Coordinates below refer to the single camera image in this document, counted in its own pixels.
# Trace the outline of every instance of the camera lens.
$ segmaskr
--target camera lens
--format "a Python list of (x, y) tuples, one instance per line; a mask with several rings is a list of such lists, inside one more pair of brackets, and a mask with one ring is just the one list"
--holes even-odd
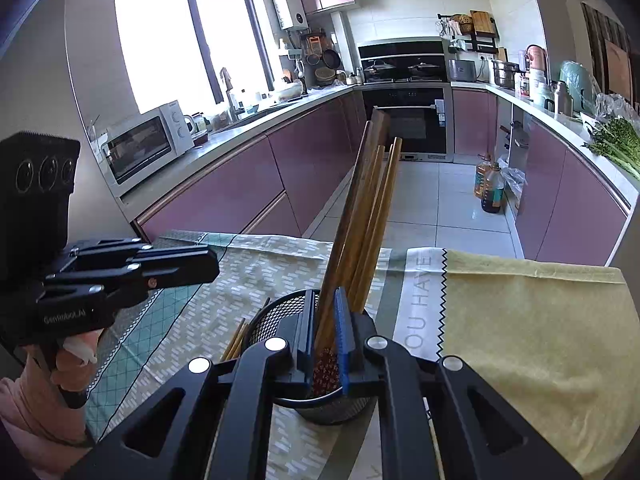
[(48, 156), (42, 161), (40, 167), (40, 188), (48, 191), (56, 183), (58, 176), (58, 161), (54, 156)]
[(26, 193), (31, 187), (33, 181), (33, 164), (30, 160), (24, 160), (18, 166), (18, 171), (15, 174), (15, 188), (20, 193)]
[(71, 182), (71, 177), (74, 172), (74, 164), (73, 161), (68, 158), (65, 163), (62, 165), (62, 172), (60, 173), (60, 178), (62, 178), (63, 184), (68, 184)]

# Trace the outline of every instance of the yellow cloth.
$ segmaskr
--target yellow cloth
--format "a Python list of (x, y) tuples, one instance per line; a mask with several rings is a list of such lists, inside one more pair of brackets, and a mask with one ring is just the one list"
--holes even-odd
[(443, 355), (603, 479), (640, 425), (640, 321), (620, 270), (447, 251), (446, 305)]

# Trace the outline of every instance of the sink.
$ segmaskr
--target sink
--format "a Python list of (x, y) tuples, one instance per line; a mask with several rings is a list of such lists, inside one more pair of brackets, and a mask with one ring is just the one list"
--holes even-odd
[(221, 128), (215, 132), (213, 132), (213, 135), (218, 134), (220, 132), (224, 132), (226, 130), (230, 130), (232, 128), (239, 128), (240, 126), (247, 126), (248, 124), (251, 124), (255, 121), (257, 121), (258, 119), (261, 119), (263, 117), (266, 117), (267, 115), (273, 114), (274, 112), (279, 112), (280, 110), (283, 110), (284, 108), (291, 106), (292, 103), (283, 103), (283, 104), (279, 104), (279, 105), (273, 105), (270, 108), (266, 108), (265, 110), (260, 110), (259, 112), (256, 112), (255, 114), (251, 114), (243, 119), (240, 119), (239, 121), (236, 121), (235, 123), (230, 124), (229, 126), (225, 126), (224, 128)]

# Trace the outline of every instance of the cooking oil bottle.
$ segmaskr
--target cooking oil bottle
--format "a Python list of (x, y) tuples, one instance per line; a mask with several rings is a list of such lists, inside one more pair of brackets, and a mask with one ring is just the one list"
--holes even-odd
[(482, 186), (482, 209), (488, 213), (499, 213), (504, 194), (504, 178), (500, 174), (500, 166), (494, 163), (484, 174)]
[(484, 186), (484, 179), (487, 171), (491, 170), (491, 155), (489, 153), (485, 155), (478, 155), (482, 158), (482, 162), (476, 166), (476, 179), (474, 180), (474, 195), (478, 198), (482, 198), (482, 187)]

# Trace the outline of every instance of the window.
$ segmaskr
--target window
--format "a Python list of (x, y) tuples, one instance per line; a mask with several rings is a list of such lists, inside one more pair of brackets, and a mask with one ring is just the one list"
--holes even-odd
[(177, 100), (213, 113), (225, 66), (235, 89), (273, 89), (251, 0), (115, 0), (120, 44), (140, 113)]

